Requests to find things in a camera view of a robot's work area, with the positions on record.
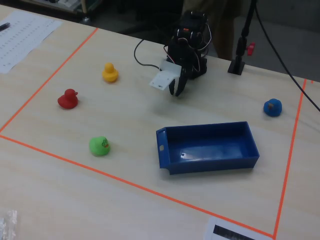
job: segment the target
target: white paper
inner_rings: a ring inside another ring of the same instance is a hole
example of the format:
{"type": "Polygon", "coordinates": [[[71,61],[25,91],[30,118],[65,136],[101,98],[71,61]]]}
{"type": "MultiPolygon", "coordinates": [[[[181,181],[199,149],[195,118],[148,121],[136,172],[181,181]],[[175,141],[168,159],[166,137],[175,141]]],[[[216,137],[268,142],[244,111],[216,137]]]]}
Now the white paper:
{"type": "Polygon", "coordinates": [[[262,235],[258,232],[252,231],[250,229],[244,228],[242,226],[236,225],[234,223],[231,223],[229,221],[225,221],[223,219],[220,219],[218,217],[210,217],[208,225],[206,227],[206,231],[204,233],[203,240],[228,240],[230,238],[225,238],[223,236],[217,235],[214,233],[215,226],[220,226],[222,228],[225,228],[227,230],[230,230],[234,233],[240,234],[242,236],[245,236],[250,239],[254,240],[272,240],[271,237],[262,235]]]}
{"type": "Polygon", "coordinates": [[[62,22],[24,11],[13,11],[0,21],[10,27],[0,31],[0,73],[7,74],[62,22]]]}
{"type": "Polygon", "coordinates": [[[5,219],[0,218],[0,240],[3,240],[3,234],[4,234],[4,229],[5,229],[5,219]]]}

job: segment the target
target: red clip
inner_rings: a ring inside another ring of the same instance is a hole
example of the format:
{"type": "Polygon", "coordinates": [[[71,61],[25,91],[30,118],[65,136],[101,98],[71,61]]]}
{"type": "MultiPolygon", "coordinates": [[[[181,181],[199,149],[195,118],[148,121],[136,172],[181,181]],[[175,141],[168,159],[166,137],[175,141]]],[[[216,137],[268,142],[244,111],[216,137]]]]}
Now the red clip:
{"type": "Polygon", "coordinates": [[[249,46],[246,47],[246,50],[248,51],[247,55],[251,56],[254,53],[254,49],[255,49],[255,42],[250,43],[249,46]]]}

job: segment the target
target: black cable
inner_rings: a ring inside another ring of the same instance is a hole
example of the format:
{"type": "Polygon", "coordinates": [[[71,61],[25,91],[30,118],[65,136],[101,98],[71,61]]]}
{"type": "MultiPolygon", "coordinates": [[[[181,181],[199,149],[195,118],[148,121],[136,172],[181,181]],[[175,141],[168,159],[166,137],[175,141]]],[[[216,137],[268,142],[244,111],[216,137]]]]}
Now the black cable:
{"type": "Polygon", "coordinates": [[[139,46],[143,41],[144,41],[144,39],[142,39],[142,40],[137,44],[137,46],[135,46],[135,49],[134,49],[134,52],[133,52],[134,59],[136,60],[136,62],[137,62],[138,64],[140,64],[140,65],[142,65],[142,66],[154,67],[154,68],[159,69],[159,70],[161,71],[160,67],[158,67],[158,66],[156,66],[156,65],[153,65],[153,64],[143,64],[143,63],[141,63],[141,62],[138,61],[138,59],[137,59],[137,57],[136,57],[136,50],[137,50],[138,46],[139,46]]]}
{"type": "Polygon", "coordinates": [[[272,47],[275,55],[278,57],[280,63],[282,64],[284,70],[286,71],[286,73],[290,76],[290,78],[294,81],[294,83],[298,86],[298,88],[301,90],[301,92],[303,92],[303,94],[305,95],[305,97],[313,104],[313,106],[315,106],[315,108],[320,112],[320,108],[314,103],[314,101],[312,101],[312,99],[306,94],[306,92],[302,89],[302,87],[299,85],[299,83],[295,80],[295,78],[292,76],[292,74],[289,72],[288,68],[286,67],[284,61],[282,61],[279,53],[277,52],[275,46],[272,44],[267,32],[266,32],[266,29],[265,27],[263,26],[262,24],[262,21],[260,19],[260,16],[259,16],[259,13],[258,13],[258,8],[257,6],[255,6],[255,14],[256,14],[256,17],[258,18],[258,21],[260,23],[260,26],[262,28],[262,31],[264,32],[264,35],[267,39],[267,41],[269,42],[270,46],[272,47]]]}

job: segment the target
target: orange tape line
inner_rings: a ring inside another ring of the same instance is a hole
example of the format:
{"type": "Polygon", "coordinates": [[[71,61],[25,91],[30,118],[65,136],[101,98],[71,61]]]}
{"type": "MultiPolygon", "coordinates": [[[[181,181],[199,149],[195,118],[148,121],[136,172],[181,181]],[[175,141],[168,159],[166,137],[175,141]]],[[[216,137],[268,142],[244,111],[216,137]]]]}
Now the orange tape line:
{"type": "MultiPolygon", "coordinates": [[[[306,89],[306,84],[307,84],[307,79],[304,79],[303,86],[302,86],[303,90],[306,89]]],[[[272,236],[273,239],[276,239],[277,233],[278,233],[279,222],[280,222],[280,217],[281,217],[281,213],[282,213],[282,207],[284,205],[284,199],[285,199],[285,194],[286,194],[289,170],[290,170],[290,165],[291,165],[291,158],[292,158],[292,153],[293,153],[293,150],[294,150],[296,132],[297,132],[297,127],[298,127],[298,122],[299,122],[300,111],[301,111],[301,106],[302,106],[303,99],[304,99],[304,94],[301,92],[298,109],[296,111],[292,137],[291,137],[291,144],[290,144],[288,161],[286,163],[286,169],[285,169],[285,175],[284,175],[284,180],[283,180],[283,187],[282,187],[282,192],[281,192],[281,198],[280,198],[278,213],[276,215],[275,227],[274,227],[273,236],[272,236]]]]}
{"type": "Polygon", "coordinates": [[[106,172],[104,172],[104,171],[100,171],[100,170],[95,169],[95,168],[93,168],[93,167],[90,167],[90,166],[87,166],[87,165],[78,163],[78,162],[76,162],[76,161],[72,161],[72,160],[70,160],[70,159],[67,159],[67,158],[65,158],[65,157],[58,156],[58,155],[56,155],[56,154],[53,154],[53,153],[50,153],[50,152],[41,150],[41,149],[39,149],[39,148],[37,148],[37,147],[31,146],[31,145],[29,145],[29,144],[23,143],[23,142],[18,141],[18,140],[14,140],[14,139],[9,138],[9,137],[7,137],[7,136],[0,135],[0,138],[6,139],[6,140],[8,140],[8,141],[11,141],[11,142],[16,143],[16,144],[19,144],[19,145],[22,145],[22,146],[24,146],[24,147],[30,148],[30,149],[32,149],[32,150],[35,150],[35,151],[37,151],[37,152],[40,152],[40,153],[46,154],[46,155],[48,155],[48,156],[54,157],[54,158],[56,158],[56,159],[65,161],[65,162],[67,162],[67,163],[76,165],[76,166],[78,166],[78,167],[81,167],[81,168],[84,168],[84,169],[93,171],[93,172],[95,172],[95,173],[104,175],[104,176],[106,176],[106,177],[108,177],[108,178],[112,178],[112,179],[117,180],[117,181],[120,181],[120,182],[122,182],[122,183],[124,183],[124,184],[128,184],[128,185],[130,185],[130,186],[133,186],[133,187],[135,187],[135,188],[144,190],[144,191],[146,191],[146,192],[149,192],[149,193],[151,193],[151,194],[157,195],[157,196],[162,197],[162,198],[164,198],[164,199],[168,199],[168,200],[173,201],[173,202],[175,202],[175,203],[177,203],[177,204],[184,205],[184,206],[186,206],[186,207],[188,207],[188,208],[191,208],[191,209],[200,211],[200,212],[202,212],[202,213],[205,213],[205,214],[208,214],[208,215],[211,215],[211,216],[220,218],[220,219],[223,219],[223,220],[228,221],[228,222],[230,222],[230,223],[239,225],[239,226],[241,226],[241,227],[243,227],[243,228],[252,230],[252,231],[254,231],[254,232],[257,232],[257,233],[259,233],[259,234],[262,234],[262,235],[265,235],[265,236],[267,236],[267,237],[272,238],[272,234],[270,234],[270,233],[261,231],[261,230],[259,230],[259,229],[256,229],[256,228],[252,227],[252,226],[249,226],[249,225],[243,224],[243,223],[241,223],[241,222],[232,220],[232,219],[230,219],[230,218],[228,218],[228,217],[225,217],[225,216],[222,216],[222,215],[213,213],[213,212],[208,211],[208,210],[205,210],[205,209],[203,209],[203,208],[200,208],[200,207],[191,205],[191,204],[186,203],[186,202],[184,202],[184,201],[180,201],[180,200],[178,200],[178,199],[175,199],[175,198],[173,198],[173,197],[167,196],[167,195],[162,194],[162,193],[160,193],[160,192],[151,190],[151,189],[149,189],[149,188],[146,188],[146,187],[144,187],[144,186],[138,185],[138,184],[133,183],[133,182],[131,182],[131,181],[127,181],[127,180],[125,180],[125,179],[123,179],[123,178],[120,178],[120,177],[111,175],[111,174],[106,173],[106,172]]]}
{"type": "Polygon", "coordinates": [[[74,52],[54,71],[54,73],[35,91],[34,94],[19,108],[18,111],[0,128],[0,133],[11,123],[11,121],[25,108],[25,106],[40,92],[40,90],[59,72],[59,70],[79,51],[79,49],[97,32],[96,28],[77,48],[74,52]]]}

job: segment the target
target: blue plastic tray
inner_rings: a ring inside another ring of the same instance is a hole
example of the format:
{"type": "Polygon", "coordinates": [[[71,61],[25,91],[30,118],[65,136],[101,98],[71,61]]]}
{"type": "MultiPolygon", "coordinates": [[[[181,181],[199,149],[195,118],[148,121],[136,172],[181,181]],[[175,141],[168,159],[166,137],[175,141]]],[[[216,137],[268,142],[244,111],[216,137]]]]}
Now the blue plastic tray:
{"type": "Polygon", "coordinates": [[[246,121],[164,127],[156,141],[170,174],[253,168],[260,156],[246,121]]]}

